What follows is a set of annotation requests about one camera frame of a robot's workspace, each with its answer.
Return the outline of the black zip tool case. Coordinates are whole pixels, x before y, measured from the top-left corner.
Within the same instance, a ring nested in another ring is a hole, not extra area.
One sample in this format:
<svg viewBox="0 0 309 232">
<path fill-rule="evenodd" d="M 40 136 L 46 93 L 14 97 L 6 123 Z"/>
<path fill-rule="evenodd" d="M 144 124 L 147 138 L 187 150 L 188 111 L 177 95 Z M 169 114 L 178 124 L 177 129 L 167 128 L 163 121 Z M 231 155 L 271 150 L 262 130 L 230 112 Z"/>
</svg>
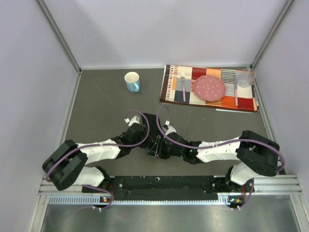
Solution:
<svg viewBox="0 0 309 232">
<path fill-rule="evenodd" d="M 158 136 L 161 136 L 162 133 L 158 129 L 158 126 L 156 124 L 156 115 L 149 114 L 149 113 L 143 113 L 145 117 L 147 118 L 150 126 L 150 133 L 146 140 L 148 145 L 154 145 Z"/>
</svg>

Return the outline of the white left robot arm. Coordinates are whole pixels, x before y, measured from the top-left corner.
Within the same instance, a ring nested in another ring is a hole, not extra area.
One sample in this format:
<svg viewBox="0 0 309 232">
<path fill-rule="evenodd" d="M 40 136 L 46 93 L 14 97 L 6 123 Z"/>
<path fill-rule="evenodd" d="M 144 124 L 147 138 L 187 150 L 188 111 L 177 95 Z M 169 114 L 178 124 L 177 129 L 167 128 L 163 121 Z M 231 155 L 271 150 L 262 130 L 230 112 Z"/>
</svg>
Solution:
<svg viewBox="0 0 309 232">
<path fill-rule="evenodd" d="M 138 116 L 126 118 L 125 121 L 128 124 L 126 132 L 103 142 L 79 144 L 66 140 L 43 163 L 45 180 L 52 182 L 59 191 L 72 185 L 88 185 L 98 191 L 106 191 L 110 184 L 107 173 L 100 167 L 91 168 L 87 165 L 125 157 L 132 149 L 145 146 L 150 134 L 146 115 L 142 115 L 142 123 Z"/>
</svg>

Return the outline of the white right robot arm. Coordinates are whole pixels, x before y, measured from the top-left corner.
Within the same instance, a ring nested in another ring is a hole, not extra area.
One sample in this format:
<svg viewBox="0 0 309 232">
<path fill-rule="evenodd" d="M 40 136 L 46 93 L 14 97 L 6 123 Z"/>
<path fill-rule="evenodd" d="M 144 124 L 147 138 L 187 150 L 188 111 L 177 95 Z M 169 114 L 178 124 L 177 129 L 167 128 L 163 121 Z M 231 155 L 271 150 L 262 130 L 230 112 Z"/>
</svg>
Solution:
<svg viewBox="0 0 309 232">
<path fill-rule="evenodd" d="M 253 131 L 245 130 L 229 141 L 202 142 L 183 139 L 170 125 L 165 130 L 165 134 L 158 131 L 149 134 L 146 140 L 149 156 L 165 160 L 175 156 L 190 164 L 236 160 L 239 163 L 229 168 L 225 179 L 230 191 L 237 191 L 259 175 L 273 177 L 281 170 L 280 146 Z"/>
</svg>

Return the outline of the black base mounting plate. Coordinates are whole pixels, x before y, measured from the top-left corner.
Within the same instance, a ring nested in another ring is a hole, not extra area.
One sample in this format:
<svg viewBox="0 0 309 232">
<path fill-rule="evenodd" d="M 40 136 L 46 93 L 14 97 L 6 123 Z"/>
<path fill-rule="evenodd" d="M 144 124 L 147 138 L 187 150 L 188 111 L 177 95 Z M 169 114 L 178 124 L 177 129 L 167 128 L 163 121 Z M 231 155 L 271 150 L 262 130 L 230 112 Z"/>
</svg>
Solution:
<svg viewBox="0 0 309 232">
<path fill-rule="evenodd" d="M 217 200 L 218 193 L 250 192 L 252 181 L 240 186 L 223 177 L 199 176 L 115 176 L 107 177 L 98 187 L 110 191 L 114 199 L 173 201 Z"/>
</svg>

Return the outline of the blue ceramic mug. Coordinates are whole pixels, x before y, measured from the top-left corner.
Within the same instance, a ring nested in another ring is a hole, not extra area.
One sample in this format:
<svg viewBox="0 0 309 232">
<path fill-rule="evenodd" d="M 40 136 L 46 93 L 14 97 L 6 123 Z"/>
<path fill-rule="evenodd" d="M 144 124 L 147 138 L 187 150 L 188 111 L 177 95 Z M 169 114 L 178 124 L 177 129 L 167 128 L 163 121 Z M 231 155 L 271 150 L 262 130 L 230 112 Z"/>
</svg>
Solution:
<svg viewBox="0 0 309 232">
<path fill-rule="evenodd" d="M 127 89 L 132 93 L 140 91 L 140 76 L 136 72 L 128 72 L 124 76 Z"/>
</svg>

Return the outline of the colourful patterned placemat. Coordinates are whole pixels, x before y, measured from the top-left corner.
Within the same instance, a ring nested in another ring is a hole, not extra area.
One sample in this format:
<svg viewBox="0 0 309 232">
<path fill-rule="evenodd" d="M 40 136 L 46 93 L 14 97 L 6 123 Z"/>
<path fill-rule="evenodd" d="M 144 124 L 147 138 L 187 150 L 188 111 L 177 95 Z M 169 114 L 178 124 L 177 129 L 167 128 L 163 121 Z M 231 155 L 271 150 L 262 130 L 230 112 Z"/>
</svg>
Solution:
<svg viewBox="0 0 309 232">
<path fill-rule="evenodd" d="M 248 73 L 247 70 L 166 65 L 160 101 L 256 112 L 259 103 L 254 82 L 242 87 L 238 81 Z"/>
</svg>

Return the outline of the pink polka dot plate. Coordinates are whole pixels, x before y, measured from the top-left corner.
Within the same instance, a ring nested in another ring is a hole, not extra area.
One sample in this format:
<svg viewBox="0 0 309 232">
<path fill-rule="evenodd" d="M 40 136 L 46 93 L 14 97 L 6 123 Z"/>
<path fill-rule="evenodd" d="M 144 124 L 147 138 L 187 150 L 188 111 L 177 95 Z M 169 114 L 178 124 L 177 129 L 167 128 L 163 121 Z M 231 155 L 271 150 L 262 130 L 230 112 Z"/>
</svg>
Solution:
<svg viewBox="0 0 309 232">
<path fill-rule="evenodd" d="M 225 96 L 226 91 L 225 84 L 220 78 L 208 75 L 199 77 L 193 89 L 197 97 L 206 102 L 219 101 Z"/>
</svg>

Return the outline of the clear plastic cup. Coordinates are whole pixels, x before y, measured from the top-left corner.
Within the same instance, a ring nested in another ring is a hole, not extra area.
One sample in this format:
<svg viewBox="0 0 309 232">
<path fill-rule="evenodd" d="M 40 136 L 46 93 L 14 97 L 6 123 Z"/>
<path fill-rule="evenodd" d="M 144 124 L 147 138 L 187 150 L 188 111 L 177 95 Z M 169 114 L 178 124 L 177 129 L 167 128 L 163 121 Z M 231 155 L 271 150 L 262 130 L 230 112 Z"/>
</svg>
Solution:
<svg viewBox="0 0 309 232">
<path fill-rule="evenodd" d="M 236 73 L 237 85 L 243 88 L 249 87 L 256 77 L 255 71 L 251 68 L 246 68 Z"/>
</svg>

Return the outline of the pink handled fork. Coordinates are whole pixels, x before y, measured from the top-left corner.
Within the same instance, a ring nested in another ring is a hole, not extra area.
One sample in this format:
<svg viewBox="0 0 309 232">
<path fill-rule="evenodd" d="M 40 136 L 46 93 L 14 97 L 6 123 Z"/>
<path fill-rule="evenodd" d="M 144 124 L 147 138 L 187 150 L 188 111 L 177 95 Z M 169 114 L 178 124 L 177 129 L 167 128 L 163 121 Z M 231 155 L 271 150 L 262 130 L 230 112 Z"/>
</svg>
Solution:
<svg viewBox="0 0 309 232">
<path fill-rule="evenodd" d="M 182 92 L 183 92 L 183 102 L 186 102 L 186 92 L 185 92 L 185 74 L 180 72 L 181 83 L 182 83 Z"/>
</svg>

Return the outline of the pink handled knife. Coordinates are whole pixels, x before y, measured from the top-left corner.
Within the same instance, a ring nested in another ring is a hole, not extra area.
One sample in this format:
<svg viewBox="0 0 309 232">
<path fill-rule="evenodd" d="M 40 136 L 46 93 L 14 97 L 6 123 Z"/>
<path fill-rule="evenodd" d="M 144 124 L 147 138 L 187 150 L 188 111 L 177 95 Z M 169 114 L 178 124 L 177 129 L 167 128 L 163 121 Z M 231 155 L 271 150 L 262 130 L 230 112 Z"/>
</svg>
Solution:
<svg viewBox="0 0 309 232">
<path fill-rule="evenodd" d="M 235 105 L 238 106 L 238 84 L 236 76 L 234 76 L 234 96 L 235 96 Z"/>
</svg>

